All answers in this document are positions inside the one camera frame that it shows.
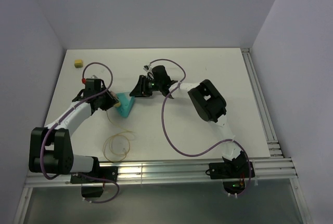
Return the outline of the teal triangular power strip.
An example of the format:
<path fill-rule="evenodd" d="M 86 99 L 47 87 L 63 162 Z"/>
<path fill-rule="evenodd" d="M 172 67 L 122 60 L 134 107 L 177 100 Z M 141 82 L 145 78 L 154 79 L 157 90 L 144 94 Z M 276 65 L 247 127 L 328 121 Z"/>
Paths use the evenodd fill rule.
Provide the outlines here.
<path fill-rule="evenodd" d="M 135 97 L 130 96 L 129 92 L 116 94 L 118 103 L 114 105 L 119 115 L 123 118 L 127 118 L 134 105 Z"/>

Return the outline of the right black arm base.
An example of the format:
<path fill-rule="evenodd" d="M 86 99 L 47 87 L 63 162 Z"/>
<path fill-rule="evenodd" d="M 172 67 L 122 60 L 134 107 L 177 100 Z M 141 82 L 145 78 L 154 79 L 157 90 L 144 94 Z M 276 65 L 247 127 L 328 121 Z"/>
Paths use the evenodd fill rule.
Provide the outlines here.
<path fill-rule="evenodd" d="M 252 162 L 238 163 L 229 160 L 209 163 L 205 174 L 211 180 L 222 180 L 226 194 L 234 197 L 242 195 L 247 188 L 247 184 L 255 177 Z"/>

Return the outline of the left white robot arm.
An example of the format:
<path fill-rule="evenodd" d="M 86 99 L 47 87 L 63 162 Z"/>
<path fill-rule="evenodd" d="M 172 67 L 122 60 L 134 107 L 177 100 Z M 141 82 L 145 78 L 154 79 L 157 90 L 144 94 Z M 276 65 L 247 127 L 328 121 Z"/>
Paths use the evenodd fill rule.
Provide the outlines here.
<path fill-rule="evenodd" d="M 85 87 L 72 100 L 65 113 L 47 126 L 32 130 L 29 171 L 42 173 L 49 180 L 58 175 L 76 173 L 82 173 L 89 182 L 100 179 L 98 158 L 75 155 L 71 136 L 97 110 L 107 111 L 119 100 L 100 78 L 84 78 L 82 83 Z"/>

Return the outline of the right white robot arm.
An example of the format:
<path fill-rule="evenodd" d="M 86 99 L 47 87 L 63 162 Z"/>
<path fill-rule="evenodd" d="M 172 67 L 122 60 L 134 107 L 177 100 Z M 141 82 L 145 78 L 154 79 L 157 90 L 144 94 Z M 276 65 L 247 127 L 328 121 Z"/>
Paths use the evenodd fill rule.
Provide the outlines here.
<path fill-rule="evenodd" d="M 184 83 L 184 78 L 177 81 L 170 78 L 167 74 L 166 68 L 163 65 L 151 67 L 151 65 L 144 66 L 146 75 L 140 75 L 137 84 L 130 92 L 131 97 L 148 98 L 153 95 L 153 92 L 159 91 L 164 96 L 161 109 L 161 124 L 164 136 L 167 142 L 178 154 L 185 157 L 200 157 L 221 144 L 226 145 L 226 152 L 223 153 L 223 162 L 215 167 L 209 167 L 208 175 L 212 179 L 228 179 L 248 177 L 252 178 L 253 168 L 248 154 L 245 149 L 234 140 L 234 135 L 227 124 L 227 103 L 224 97 L 220 94 L 218 89 L 213 83 L 205 79 L 199 83 Z M 179 150 L 169 138 L 164 121 L 164 110 L 167 99 L 172 99 L 172 93 L 177 90 L 182 90 L 189 96 L 196 112 L 199 117 L 207 122 L 212 123 L 217 127 L 220 133 L 230 134 L 230 138 L 218 141 L 207 150 L 198 154 L 187 154 Z"/>

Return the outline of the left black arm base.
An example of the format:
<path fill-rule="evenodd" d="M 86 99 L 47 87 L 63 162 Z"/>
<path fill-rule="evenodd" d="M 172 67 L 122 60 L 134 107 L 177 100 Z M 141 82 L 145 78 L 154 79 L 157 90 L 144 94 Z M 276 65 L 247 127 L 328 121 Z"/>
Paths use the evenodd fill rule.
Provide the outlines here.
<path fill-rule="evenodd" d="M 100 167 L 90 173 L 72 174 L 70 183 L 72 185 L 81 185 L 81 196 L 84 200 L 91 203 L 106 203 L 113 200 L 120 192 L 117 184 L 118 167 L 108 166 Z M 110 199 L 102 200 L 106 184 L 110 183 L 116 186 L 116 192 Z"/>

